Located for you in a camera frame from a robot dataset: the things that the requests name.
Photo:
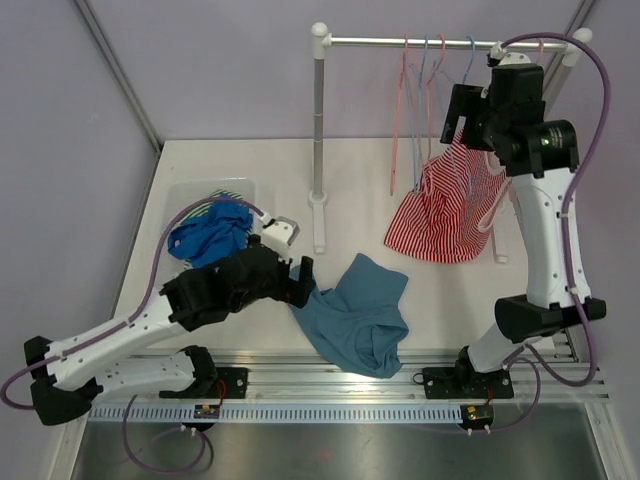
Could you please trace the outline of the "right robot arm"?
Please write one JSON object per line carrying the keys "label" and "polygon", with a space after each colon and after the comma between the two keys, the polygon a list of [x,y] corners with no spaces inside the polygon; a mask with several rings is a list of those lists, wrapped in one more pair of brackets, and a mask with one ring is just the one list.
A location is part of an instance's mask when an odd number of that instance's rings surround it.
{"label": "right robot arm", "polygon": [[543,76],[536,64],[501,65],[486,88],[455,86],[441,137],[451,142],[463,118],[461,143],[496,155],[511,182],[527,253],[525,293],[498,299],[494,325],[455,362],[454,384],[466,396],[498,380],[506,363],[533,342],[567,327],[589,328],[607,313],[581,265],[572,186],[579,169],[576,132],[567,120],[545,120]]}

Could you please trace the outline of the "red white striped tank top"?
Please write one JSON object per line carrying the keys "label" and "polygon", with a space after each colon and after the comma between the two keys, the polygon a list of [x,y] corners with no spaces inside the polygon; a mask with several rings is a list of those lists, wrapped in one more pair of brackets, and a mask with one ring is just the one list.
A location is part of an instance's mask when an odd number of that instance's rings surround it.
{"label": "red white striped tank top", "polygon": [[405,196],[384,245],[428,262],[455,264],[484,250],[496,212],[510,188],[497,157],[468,148],[456,133],[424,166],[420,188]]}

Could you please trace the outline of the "bright blue tank top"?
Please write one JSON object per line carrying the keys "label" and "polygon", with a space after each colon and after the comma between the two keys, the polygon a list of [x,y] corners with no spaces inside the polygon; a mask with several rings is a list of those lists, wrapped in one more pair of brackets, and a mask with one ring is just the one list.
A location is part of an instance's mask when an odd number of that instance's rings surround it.
{"label": "bright blue tank top", "polygon": [[193,268],[204,267],[244,249],[252,227],[253,216],[247,206],[221,197],[204,214],[191,216],[175,227],[168,235],[167,251]]}

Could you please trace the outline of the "teal blue tank top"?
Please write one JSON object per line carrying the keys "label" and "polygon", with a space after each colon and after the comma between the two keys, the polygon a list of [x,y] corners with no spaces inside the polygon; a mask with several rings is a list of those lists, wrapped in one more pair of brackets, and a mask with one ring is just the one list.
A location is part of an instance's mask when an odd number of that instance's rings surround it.
{"label": "teal blue tank top", "polygon": [[325,360],[347,373],[388,379],[402,367],[398,345],[409,334],[399,302],[408,277],[359,253],[337,285],[315,287],[302,308],[290,308]]}

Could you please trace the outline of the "green white striped tank top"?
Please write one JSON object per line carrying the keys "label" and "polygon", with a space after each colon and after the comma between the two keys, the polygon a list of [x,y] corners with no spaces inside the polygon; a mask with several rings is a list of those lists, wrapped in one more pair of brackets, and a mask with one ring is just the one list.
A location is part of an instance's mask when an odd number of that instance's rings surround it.
{"label": "green white striped tank top", "polygon": [[190,220],[191,218],[199,218],[199,217],[206,217],[208,215],[208,211],[211,207],[211,205],[214,203],[214,201],[217,198],[233,198],[236,200],[243,200],[244,197],[237,192],[233,192],[230,190],[225,190],[225,189],[218,189],[214,192],[212,192],[208,197],[208,201],[206,203],[203,203],[202,205],[196,206],[193,209],[191,209],[188,213],[186,213],[184,215],[184,217],[182,218],[181,222],[184,223],[187,220]]}

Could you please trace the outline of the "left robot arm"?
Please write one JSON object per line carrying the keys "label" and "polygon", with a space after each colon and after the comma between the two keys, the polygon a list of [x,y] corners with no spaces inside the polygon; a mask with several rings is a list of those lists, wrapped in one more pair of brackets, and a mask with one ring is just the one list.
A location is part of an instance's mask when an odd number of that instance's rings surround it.
{"label": "left robot arm", "polygon": [[205,215],[182,210],[158,241],[159,250],[188,260],[188,270],[161,287],[149,285],[128,315],[65,340],[37,336],[25,343],[30,407],[42,424],[70,422],[104,398],[203,398],[219,391],[203,347],[185,347],[163,364],[125,358],[264,299],[285,304],[316,351],[338,367],[377,378],[399,371],[398,345],[409,332],[399,311],[405,275],[361,254],[335,288],[319,290],[311,258],[299,264],[290,258],[295,222],[228,195],[202,205]]}

